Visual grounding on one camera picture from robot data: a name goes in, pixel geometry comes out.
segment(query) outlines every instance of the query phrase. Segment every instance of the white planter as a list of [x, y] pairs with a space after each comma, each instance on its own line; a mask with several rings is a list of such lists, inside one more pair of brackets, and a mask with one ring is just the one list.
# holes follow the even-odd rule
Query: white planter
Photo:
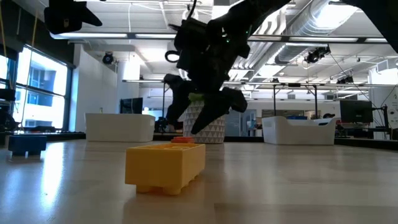
[[224, 142], [225, 136], [225, 116], [214, 120], [198, 134], [191, 134], [192, 127], [195, 124], [203, 105], [203, 101], [193, 102], [185, 110], [183, 135], [184, 137], [193, 137], [195, 143], [221, 144]]

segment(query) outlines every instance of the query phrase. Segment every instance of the ceiling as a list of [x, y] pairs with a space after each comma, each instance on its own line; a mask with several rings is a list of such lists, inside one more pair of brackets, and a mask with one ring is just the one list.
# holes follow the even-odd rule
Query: ceiling
[[[14, 0], [24, 9], [33, 13], [38, 10], [40, 19], [42, 12], [48, 6], [48, 0]], [[295, 0], [295, 6], [286, 9], [286, 23], [294, 18], [296, 14], [309, 2], [309, 0]], [[186, 4], [172, 4], [173, 1], [155, 3], [103, 3], [98, 0], [88, 2], [88, 8], [96, 14], [103, 22], [102, 27], [94, 27], [84, 24], [80, 32], [154, 32], [173, 33], [167, 24], [181, 24], [182, 14], [187, 8]], [[211, 19], [213, 0], [201, 1], [197, 6], [198, 18], [203, 22]], [[366, 36], [381, 37], [364, 12], [357, 10], [342, 26], [339, 26], [330, 35], [342, 36]], [[145, 66], [141, 67], [141, 75], [144, 78], [162, 78], [166, 73], [178, 74], [175, 64], [165, 61], [164, 53], [170, 40], [90, 40], [86, 42], [86, 50], [96, 57], [102, 59], [103, 46], [133, 45], [135, 50], [142, 56]], [[385, 60], [387, 57], [395, 57], [397, 54], [389, 45], [370, 44], [330, 44], [332, 55], [326, 56], [317, 64], [307, 65], [303, 56], [297, 57], [292, 66], [285, 67], [275, 75], [280, 82], [334, 82], [341, 76], [341, 69], [347, 70], [354, 75], [355, 82], [362, 83], [368, 80], [368, 69], [375, 66], [376, 62]], [[116, 58], [124, 60], [129, 57], [129, 52], [114, 52]], [[233, 81], [240, 81], [246, 72], [234, 74]]]

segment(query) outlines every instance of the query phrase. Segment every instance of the security camera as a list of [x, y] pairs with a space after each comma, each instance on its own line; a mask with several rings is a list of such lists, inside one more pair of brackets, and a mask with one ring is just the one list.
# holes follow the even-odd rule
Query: security camera
[[105, 65], [112, 65], [115, 62], [113, 52], [105, 52], [105, 56], [102, 58], [102, 62]]

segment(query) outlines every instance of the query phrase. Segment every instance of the yellow lego brick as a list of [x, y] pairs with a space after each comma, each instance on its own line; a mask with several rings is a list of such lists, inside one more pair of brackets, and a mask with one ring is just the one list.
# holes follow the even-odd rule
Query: yellow lego brick
[[204, 144], [189, 143], [129, 148], [125, 183], [141, 193], [162, 187], [165, 194], [178, 195], [205, 168], [205, 152]]

